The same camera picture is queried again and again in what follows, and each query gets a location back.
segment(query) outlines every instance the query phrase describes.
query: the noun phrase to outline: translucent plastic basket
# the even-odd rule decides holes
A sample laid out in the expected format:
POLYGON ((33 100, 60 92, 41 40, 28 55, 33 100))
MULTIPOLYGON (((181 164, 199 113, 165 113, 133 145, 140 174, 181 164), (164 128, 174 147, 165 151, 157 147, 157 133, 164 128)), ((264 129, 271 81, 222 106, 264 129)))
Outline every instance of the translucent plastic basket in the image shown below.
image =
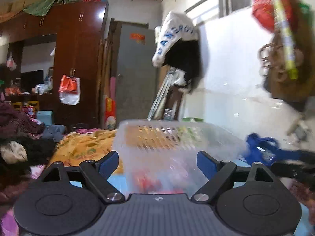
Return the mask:
POLYGON ((243 141, 212 124, 157 120, 120 123, 112 147, 123 161, 129 193, 189 197, 207 182, 197 168, 199 151, 222 160, 236 158, 244 148, 243 141))

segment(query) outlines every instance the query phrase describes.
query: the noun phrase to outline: orange plastic bag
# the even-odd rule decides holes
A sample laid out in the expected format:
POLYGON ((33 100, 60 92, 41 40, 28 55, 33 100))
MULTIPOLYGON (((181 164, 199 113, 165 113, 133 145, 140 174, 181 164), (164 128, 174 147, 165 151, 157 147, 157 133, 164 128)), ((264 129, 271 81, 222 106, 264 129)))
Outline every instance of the orange plastic bag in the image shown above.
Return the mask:
POLYGON ((78 84, 76 77, 63 75, 60 81, 59 93, 78 93, 78 84))
MULTIPOLYGON (((290 0, 281 0, 287 19, 289 21, 292 30, 296 29, 296 20, 293 15, 290 0)), ((274 8, 272 0, 255 0, 253 5, 253 16, 259 21, 259 23, 268 31, 274 32, 275 19, 274 8)))

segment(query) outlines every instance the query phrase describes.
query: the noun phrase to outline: brown bag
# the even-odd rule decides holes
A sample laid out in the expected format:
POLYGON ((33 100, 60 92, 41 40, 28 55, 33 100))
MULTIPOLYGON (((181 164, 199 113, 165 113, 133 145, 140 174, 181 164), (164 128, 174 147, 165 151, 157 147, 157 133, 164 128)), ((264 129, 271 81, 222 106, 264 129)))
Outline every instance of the brown bag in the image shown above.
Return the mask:
POLYGON ((304 18, 298 0, 290 0, 293 13, 298 19, 297 29, 293 33, 295 43, 296 67, 298 79, 291 80, 285 69, 284 49, 280 33, 275 32, 272 43, 260 50, 262 68, 267 68, 266 89, 272 98, 284 101, 303 102, 315 94, 315 46, 311 26, 304 18))

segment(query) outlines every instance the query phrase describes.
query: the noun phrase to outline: gray door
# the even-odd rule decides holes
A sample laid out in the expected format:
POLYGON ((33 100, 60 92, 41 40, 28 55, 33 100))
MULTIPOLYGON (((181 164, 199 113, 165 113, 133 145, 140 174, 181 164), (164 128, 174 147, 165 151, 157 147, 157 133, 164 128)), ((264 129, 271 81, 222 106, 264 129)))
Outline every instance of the gray door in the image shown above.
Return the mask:
POLYGON ((123 24, 116 76, 116 121, 147 119, 156 94, 154 30, 123 24))

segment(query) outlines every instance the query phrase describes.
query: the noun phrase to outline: yellow blanket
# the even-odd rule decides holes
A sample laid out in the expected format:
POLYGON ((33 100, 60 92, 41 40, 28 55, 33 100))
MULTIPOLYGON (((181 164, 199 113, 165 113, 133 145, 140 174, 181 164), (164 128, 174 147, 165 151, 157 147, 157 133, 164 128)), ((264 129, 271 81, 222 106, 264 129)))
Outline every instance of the yellow blanket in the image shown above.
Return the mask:
MULTIPOLYGON (((92 134, 72 132, 60 141, 49 165, 55 161, 62 161, 65 166, 78 166, 88 159, 98 161, 111 151, 115 134, 116 130, 98 130, 92 134)), ((123 173, 121 160, 114 173, 123 173)))

